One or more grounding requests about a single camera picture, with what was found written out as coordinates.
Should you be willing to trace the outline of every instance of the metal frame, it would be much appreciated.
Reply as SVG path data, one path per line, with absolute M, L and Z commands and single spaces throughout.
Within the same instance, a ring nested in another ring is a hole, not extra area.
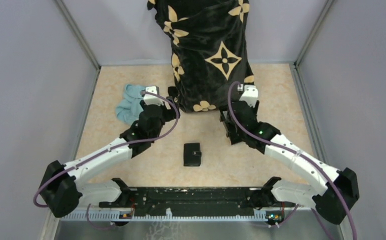
M 90 97 L 90 100 L 89 100 L 85 110 L 84 110 L 83 124 L 81 125 L 78 136 L 77 136 L 78 137 L 77 146 L 76 146 L 76 148 L 74 148 L 73 153 L 72 153 L 72 157 L 73 157 L 73 159 L 75 159 L 76 153 L 77 153 L 80 141 L 81 141 L 82 132 L 83 132 L 83 129 L 85 126 L 85 122 L 87 120 L 88 110 L 90 108 L 91 101 L 93 98 L 94 89 L 96 87 L 97 79 L 98 79 L 98 76 L 100 74 L 101 66 L 98 63 L 93 51 L 91 50 L 90 46 L 88 45 L 88 43 L 85 40 L 84 36 L 82 35 L 81 31 L 79 30 L 75 20 L 71 16 L 71 14 L 70 14 L 68 8 L 66 7 L 65 3 L 63 2 L 63 0 L 53 0 L 53 2 L 56 4 L 56 7 L 59 9 L 62 16 L 65 18 L 65 20 L 68 24 L 68 27 L 70 28 L 70 30 L 72 31 L 72 33 L 76 37 L 76 39 L 77 39 L 79 45 L 81 46 L 81 48 L 83 49 L 85 55 L 88 57 L 88 59 L 91 61 L 92 65 L 97 70 L 96 79 L 94 81 L 94 84 L 92 84 L 92 87 L 91 87 L 91 97 Z M 305 44 L 303 45 L 302 50 L 300 51 L 300 53 L 297 57 L 297 60 L 294 62 L 288 62 L 289 66 L 290 66 L 291 74 L 293 77 L 293 82 L 294 82 L 294 85 L 296 88 L 297 96 L 299 99 L 300 107 L 302 109 L 303 117 L 305 119 L 305 124 L 306 124 L 306 128 L 307 128 L 309 138 L 311 141 L 312 150 L 314 151 L 314 154 L 317 156 L 317 158 L 325 163 L 328 163 L 326 153 L 325 153 L 324 146 L 323 146 L 323 143 L 321 140 L 321 136 L 320 136 L 320 133 L 318 130 L 319 128 L 317 126 L 315 116 L 314 116 L 314 113 L 312 111 L 312 106 L 311 106 L 311 103 L 309 100 L 309 96 L 307 94 L 307 90 L 306 90 L 306 86 L 305 86 L 305 83 L 303 80 L 303 76 L 301 74 L 300 65 L 301 65 L 304 57 L 308 53 L 310 47 L 312 46 L 312 43 L 316 39 L 316 36 L 319 33 L 324 20 L 326 19 L 329 11 L 331 10 L 331 7 L 333 6 L 333 4 L 335 2 L 336 2 L 336 0 L 327 0 L 324 8 L 321 11 L 321 14 L 319 15 L 315 25 L 312 28 L 312 31 L 310 32 Z M 53 240 L 55 238 L 55 235 L 57 232 L 57 227 L 58 227 L 59 221 L 60 220 L 58 218 L 55 218 L 53 216 L 53 214 L 51 213 L 51 211 L 48 210 L 46 221 L 45 221 L 42 233 L 40 235 L 40 239 L 41 240 Z M 343 235 L 343 239 L 348 239 L 348 237 L 345 236 L 345 233 L 347 232 L 347 231 L 345 231 L 345 227 L 347 227 L 345 224 L 341 224 L 339 227 L 339 230 L 341 231 L 341 234 Z

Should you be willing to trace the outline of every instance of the blue cloth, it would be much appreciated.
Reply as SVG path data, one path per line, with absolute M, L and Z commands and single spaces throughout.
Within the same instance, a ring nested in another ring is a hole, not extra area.
M 141 91 L 145 89 L 146 87 L 141 85 L 125 85 L 124 99 L 116 106 L 116 117 L 120 121 L 131 125 L 134 121 L 138 120 L 140 113 L 143 111 L 143 108 L 140 106 L 140 102 L 143 99 Z

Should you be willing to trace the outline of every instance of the floor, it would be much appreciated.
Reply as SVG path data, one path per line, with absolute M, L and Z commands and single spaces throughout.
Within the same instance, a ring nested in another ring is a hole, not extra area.
M 312 154 L 302 111 L 288 64 L 253 64 L 259 89 L 258 120 L 277 127 L 293 143 Z M 114 140 L 129 126 L 116 119 L 125 84 L 157 85 L 161 95 L 173 85 L 170 65 L 102 67 L 93 95 L 77 158 Z M 167 123 L 162 132 L 167 131 Z M 184 143 L 200 142 L 202 165 L 183 166 Z M 277 160 L 243 143 L 230 145 L 219 112 L 181 113 L 174 131 L 150 149 L 119 163 L 91 180 L 121 178 L 131 187 L 236 187 L 262 186 L 272 176 L 305 183 Z

